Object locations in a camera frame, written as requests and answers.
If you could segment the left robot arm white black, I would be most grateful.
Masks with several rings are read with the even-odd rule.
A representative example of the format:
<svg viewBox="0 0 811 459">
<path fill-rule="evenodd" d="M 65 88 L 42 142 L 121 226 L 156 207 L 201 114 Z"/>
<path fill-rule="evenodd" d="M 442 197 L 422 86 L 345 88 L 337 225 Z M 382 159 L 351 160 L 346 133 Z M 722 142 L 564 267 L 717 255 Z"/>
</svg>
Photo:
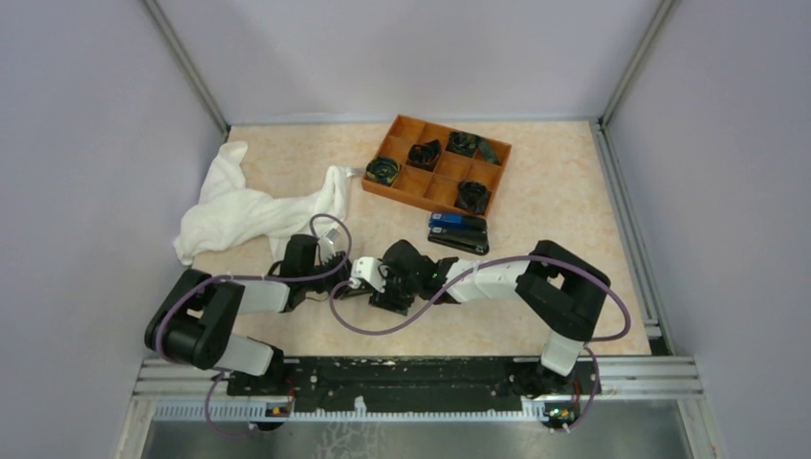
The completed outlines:
<svg viewBox="0 0 811 459">
<path fill-rule="evenodd" d="M 346 251 L 306 234 L 293 236 L 263 276 L 188 269 L 149 321 L 144 343 L 166 361 L 247 375 L 252 387 L 273 396 L 287 381 L 284 353 L 234 333 L 237 317 L 290 313 L 308 294 L 330 292 L 350 271 Z"/>
</svg>

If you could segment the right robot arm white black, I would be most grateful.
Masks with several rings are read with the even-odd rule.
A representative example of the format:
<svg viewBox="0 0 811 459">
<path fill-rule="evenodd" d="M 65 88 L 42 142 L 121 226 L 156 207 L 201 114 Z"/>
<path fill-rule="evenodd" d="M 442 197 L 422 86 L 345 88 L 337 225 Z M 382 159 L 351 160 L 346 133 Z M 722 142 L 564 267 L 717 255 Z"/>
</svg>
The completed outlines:
<svg viewBox="0 0 811 459">
<path fill-rule="evenodd" d="M 541 240 L 527 255 L 479 261 L 432 260 L 401 240 L 381 258 L 353 262 L 354 282 L 379 307 L 407 310 L 415 298 L 432 304 L 521 301 L 550 329 L 532 370 L 512 372 L 517 394 L 562 394 L 576 380 L 576 361 L 595 334 L 610 278 L 563 246 Z"/>
</svg>

